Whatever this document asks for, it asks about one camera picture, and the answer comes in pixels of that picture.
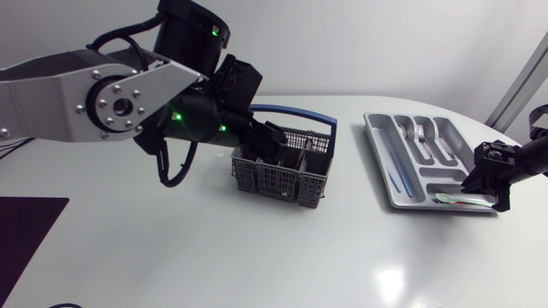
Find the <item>bolt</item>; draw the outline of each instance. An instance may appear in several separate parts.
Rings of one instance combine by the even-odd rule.
[[[9,130],[7,128],[0,129],[0,137],[8,138],[10,135],[11,133],[9,133]]]
[[[101,79],[101,73],[98,70],[94,70],[94,71],[92,71],[92,77],[95,80],[100,80]]]
[[[82,112],[86,112],[86,108],[82,105],[76,105],[76,113],[80,114]]]

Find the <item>silver metal tray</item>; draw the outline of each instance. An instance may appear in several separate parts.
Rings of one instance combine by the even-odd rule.
[[[366,134],[374,149],[393,207],[496,212],[481,205],[445,204],[434,197],[435,193],[448,193],[455,197],[495,202],[492,196],[461,192],[462,181],[474,168],[474,151],[450,119],[377,113],[365,113],[363,116],[366,120]],[[419,140],[417,125],[424,128],[424,142]]]

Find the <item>robotic arm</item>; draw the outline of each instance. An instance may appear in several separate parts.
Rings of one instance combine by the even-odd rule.
[[[160,26],[154,52],[130,35]],[[262,76],[227,55],[215,72],[228,26],[190,0],[160,0],[158,14],[97,38],[87,50],[40,57],[0,70],[0,139],[34,137],[66,142],[133,138],[157,157],[160,180],[179,184],[198,143],[249,150],[266,161],[283,156],[287,140],[248,111]],[[132,48],[104,55],[124,39]],[[168,179],[165,138],[191,141],[187,160]]]
[[[548,176],[548,105],[529,115],[532,141],[524,146],[506,145],[500,140],[484,142],[474,150],[476,167],[464,180],[464,193],[497,197],[494,210],[510,209],[510,186],[538,174]]]

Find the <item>green spoon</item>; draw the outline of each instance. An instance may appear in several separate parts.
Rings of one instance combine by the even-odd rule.
[[[438,199],[441,202],[449,203],[449,204],[455,204],[457,202],[464,203],[464,204],[476,204],[476,205],[483,205],[487,207],[492,207],[493,203],[487,202],[484,200],[479,200],[475,198],[462,198],[462,197],[452,197],[446,193],[436,193],[435,194],[436,199]]]

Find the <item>dish rack basket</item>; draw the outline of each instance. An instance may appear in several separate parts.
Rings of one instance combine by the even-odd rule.
[[[252,104],[251,111],[300,116],[331,126],[331,134],[281,127],[288,139],[286,154],[277,165],[257,158],[245,145],[232,151],[232,175],[238,189],[286,202],[318,207],[335,150],[337,119],[309,110],[278,105]]]

